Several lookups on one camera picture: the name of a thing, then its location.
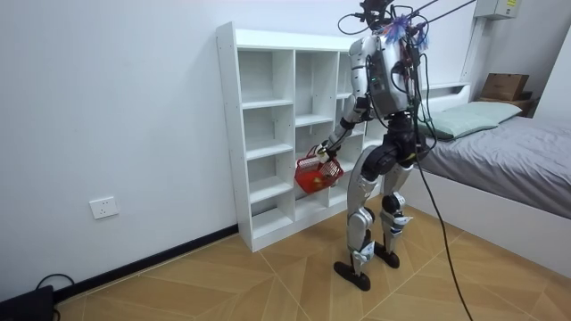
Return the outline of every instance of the white cabinet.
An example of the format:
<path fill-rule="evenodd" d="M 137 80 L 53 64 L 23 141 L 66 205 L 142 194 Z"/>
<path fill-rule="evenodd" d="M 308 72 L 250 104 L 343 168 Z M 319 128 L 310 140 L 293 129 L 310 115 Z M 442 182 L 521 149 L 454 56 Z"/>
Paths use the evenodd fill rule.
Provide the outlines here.
<path fill-rule="evenodd" d="M 355 40 L 231 22 L 217 30 L 236 217 L 253 251 L 346 210 L 361 151 L 382 142 L 381 124 L 359 124 L 339 152 L 346 174 L 336 186 L 307 195 L 294 182 L 295 161 L 327 139 L 348 105 Z"/>

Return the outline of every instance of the electrical socket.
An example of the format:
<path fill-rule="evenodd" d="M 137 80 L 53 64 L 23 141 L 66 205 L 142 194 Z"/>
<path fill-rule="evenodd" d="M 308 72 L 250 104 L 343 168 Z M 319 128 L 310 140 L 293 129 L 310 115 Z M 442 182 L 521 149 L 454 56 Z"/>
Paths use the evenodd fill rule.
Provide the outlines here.
<path fill-rule="evenodd" d="M 109 197 L 102 200 L 89 202 L 91 206 L 91 211 L 93 212 L 93 217 L 95 219 L 106 218 L 111 215 L 119 214 L 119 209 L 117 209 L 117 203 L 114 197 Z"/>

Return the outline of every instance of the red plastic basket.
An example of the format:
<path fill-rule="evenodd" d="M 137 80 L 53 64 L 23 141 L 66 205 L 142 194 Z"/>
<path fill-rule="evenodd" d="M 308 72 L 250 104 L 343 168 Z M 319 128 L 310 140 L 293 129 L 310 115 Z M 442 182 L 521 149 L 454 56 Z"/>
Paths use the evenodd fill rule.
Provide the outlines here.
<path fill-rule="evenodd" d="M 343 170 L 336 159 L 324 164 L 311 151 L 305 158 L 296 162 L 295 181 L 305 193 L 316 193 L 326 189 L 343 175 Z"/>

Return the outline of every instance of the robot leg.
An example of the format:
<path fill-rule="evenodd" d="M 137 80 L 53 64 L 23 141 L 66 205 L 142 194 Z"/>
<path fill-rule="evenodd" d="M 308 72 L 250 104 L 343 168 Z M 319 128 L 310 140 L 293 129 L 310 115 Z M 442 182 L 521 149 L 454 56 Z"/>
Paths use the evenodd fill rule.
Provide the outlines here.
<path fill-rule="evenodd" d="M 337 274 L 357 285 L 362 291 L 368 291 L 371 286 L 368 276 L 363 273 L 363 266 L 371 260 L 375 250 L 370 231 L 375 215 L 365 207 L 365 201 L 373 192 L 377 180 L 368 181 L 358 169 L 374 149 L 375 147 L 371 146 L 360 156 L 351 174 L 347 192 L 347 248 L 351 265 L 343 262 L 333 265 Z"/>
<path fill-rule="evenodd" d="M 396 239 L 402 234 L 402 229 L 412 219 L 402 215 L 405 200 L 399 193 L 412 169 L 412 165 L 403 167 L 401 164 L 395 164 L 393 169 L 386 173 L 383 182 L 384 197 L 380 215 L 383 244 L 375 243 L 375 254 L 391 268 L 398 268 L 401 265 L 399 257 L 394 252 L 394 246 Z"/>

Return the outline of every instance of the black robot foot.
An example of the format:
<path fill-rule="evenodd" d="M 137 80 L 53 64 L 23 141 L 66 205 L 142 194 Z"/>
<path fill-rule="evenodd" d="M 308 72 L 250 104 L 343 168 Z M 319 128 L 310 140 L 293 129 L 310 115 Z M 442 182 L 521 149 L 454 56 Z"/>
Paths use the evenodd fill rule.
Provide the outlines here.
<path fill-rule="evenodd" d="M 386 252 L 385 246 L 379 242 L 375 242 L 375 255 L 381 258 L 391 268 L 399 268 L 401 261 L 395 252 L 389 254 Z"/>
<path fill-rule="evenodd" d="M 333 265 L 333 270 L 345 280 L 355 284 L 361 291 L 366 292 L 371 289 L 371 281 L 368 279 L 368 276 L 364 273 L 361 273 L 360 276 L 355 275 L 352 266 L 343 262 L 336 262 Z"/>

